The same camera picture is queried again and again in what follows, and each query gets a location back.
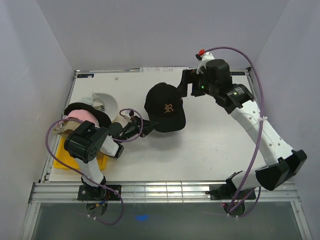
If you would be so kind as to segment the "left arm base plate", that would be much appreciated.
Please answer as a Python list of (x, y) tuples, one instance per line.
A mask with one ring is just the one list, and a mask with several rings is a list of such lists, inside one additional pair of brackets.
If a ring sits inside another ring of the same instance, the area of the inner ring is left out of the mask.
[(103, 189), (100, 194), (92, 195), (85, 185), (80, 185), (77, 194), (78, 201), (119, 201), (120, 197), (113, 191)]

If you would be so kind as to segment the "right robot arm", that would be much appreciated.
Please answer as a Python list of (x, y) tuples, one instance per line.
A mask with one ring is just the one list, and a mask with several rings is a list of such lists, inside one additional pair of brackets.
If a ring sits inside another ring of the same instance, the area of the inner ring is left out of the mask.
[(294, 150), (268, 122), (251, 91), (243, 84), (233, 83), (229, 64), (223, 59), (201, 61), (197, 69), (183, 70), (177, 87), (182, 97), (209, 95), (236, 120), (258, 147), (264, 166), (249, 173), (235, 172), (210, 194), (219, 199), (237, 199), (246, 190), (262, 187), (273, 191), (295, 176), (307, 160), (303, 150)]

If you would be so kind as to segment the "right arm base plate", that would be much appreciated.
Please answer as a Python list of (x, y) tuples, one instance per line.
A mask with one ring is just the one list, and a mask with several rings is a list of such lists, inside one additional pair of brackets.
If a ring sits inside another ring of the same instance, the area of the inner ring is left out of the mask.
[[(236, 188), (225, 184), (210, 184), (209, 190), (205, 192), (206, 195), (210, 195), (211, 200), (232, 200), (235, 193)], [(250, 189), (241, 190), (236, 197), (236, 200), (242, 200), (247, 197), (247, 200), (255, 200), (256, 194), (253, 191), (250, 193)]]

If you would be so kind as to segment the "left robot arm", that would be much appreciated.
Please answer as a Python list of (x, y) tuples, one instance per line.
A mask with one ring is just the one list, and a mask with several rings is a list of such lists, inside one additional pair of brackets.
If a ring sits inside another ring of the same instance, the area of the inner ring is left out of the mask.
[(118, 159), (124, 151), (122, 143), (132, 141), (135, 137), (146, 137), (158, 124), (157, 121), (138, 116), (133, 116), (126, 126), (113, 122), (108, 127), (97, 127), (85, 121), (68, 135), (64, 149), (79, 164), (83, 173), (81, 181), (95, 200), (106, 195), (106, 178), (99, 168), (98, 154)]

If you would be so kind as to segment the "beige cap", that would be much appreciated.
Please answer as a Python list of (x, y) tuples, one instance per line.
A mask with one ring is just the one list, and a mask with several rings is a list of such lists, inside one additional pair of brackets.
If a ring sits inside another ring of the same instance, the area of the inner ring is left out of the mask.
[(76, 119), (76, 118), (67, 118), (63, 122), (58, 123), (52, 130), (54, 135), (59, 135), (63, 139), (67, 139), (69, 135), (76, 130), (83, 121)]

